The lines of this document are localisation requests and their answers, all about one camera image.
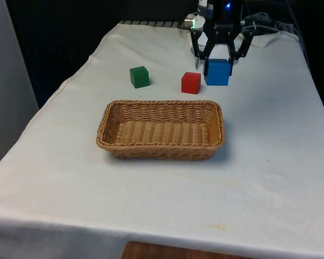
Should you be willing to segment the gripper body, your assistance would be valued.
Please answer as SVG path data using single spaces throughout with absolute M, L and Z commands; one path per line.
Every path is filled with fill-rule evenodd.
M 236 28 L 241 26 L 241 9 L 243 1 L 214 0 L 214 28 Z

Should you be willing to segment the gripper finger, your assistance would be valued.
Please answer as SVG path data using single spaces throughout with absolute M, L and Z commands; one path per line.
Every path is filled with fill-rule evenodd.
M 199 50 L 198 39 L 201 34 L 204 33 L 207 36 L 207 42 L 203 50 Z M 212 25 L 203 25 L 202 28 L 191 29 L 191 41 L 193 46 L 194 56 L 197 60 L 204 61 L 203 74 L 208 75 L 208 65 L 210 54 L 216 45 L 218 39 L 217 30 Z
M 242 34 L 242 42 L 238 50 L 235 49 L 234 40 L 238 35 Z M 227 47 L 229 52 L 229 59 L 228 62 L 230 64 L 230 71 L 229 75 L 232 75 L 233 71 L 233 64 L 235 60 L 238 60 L 239 58 L 246 57 L 249 47 L 251 45 L 253 34 L 250 31 L 247 31 L 245 29 L 242 29 L 242 26 L 236 26 L 232 30 L 227 32 Z

